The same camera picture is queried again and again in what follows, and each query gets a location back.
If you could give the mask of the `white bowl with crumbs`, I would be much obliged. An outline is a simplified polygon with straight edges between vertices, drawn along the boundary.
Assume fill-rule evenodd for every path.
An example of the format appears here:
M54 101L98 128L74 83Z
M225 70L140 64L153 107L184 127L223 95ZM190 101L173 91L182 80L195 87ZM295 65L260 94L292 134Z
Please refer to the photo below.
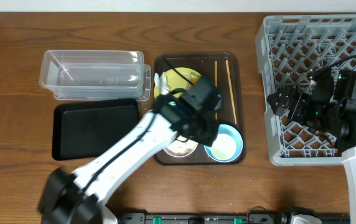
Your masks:
M172 157L186 157L193 153L198 143L182 136L164 148L164 151Z

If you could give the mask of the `white tissue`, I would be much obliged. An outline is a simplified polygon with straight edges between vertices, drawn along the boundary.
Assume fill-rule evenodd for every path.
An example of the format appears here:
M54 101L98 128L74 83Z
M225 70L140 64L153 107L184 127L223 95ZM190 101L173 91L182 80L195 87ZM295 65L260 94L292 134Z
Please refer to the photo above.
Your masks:
M163 72L161 75L155 73L154 75L154 97L157 98L159 95L166 95L170 92L170 87L168 85L167 77Z

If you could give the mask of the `green orange snack wrapper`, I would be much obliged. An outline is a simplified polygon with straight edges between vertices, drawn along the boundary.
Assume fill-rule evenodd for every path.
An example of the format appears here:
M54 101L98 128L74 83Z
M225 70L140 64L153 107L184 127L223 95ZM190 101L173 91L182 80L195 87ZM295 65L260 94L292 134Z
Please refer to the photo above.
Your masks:
M193 85L195 84L199 79L200 79L201 75L196 73L196 72L190 72L189 73L189 81L190 84Z

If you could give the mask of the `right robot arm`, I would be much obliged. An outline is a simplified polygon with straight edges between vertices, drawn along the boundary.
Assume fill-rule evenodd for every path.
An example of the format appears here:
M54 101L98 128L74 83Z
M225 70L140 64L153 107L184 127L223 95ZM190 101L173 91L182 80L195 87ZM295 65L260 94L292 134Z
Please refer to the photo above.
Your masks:
M330 71L317 71L312 93L284 87L268 95L276 116L289 119L336 138L349 186L350 221L356 223L356 71L341 70L337 78Z

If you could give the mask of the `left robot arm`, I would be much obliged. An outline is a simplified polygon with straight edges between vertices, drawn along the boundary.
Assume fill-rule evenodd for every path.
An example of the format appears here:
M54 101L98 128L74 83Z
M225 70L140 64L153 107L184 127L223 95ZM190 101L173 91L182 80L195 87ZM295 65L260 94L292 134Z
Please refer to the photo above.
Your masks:
M160 95L152 110L125 137L93 161L48 177L39 201L42 223L117 223L106 206L115 190L144 162L178 136L211 145L217 135L215 113L222 97L183 93Z

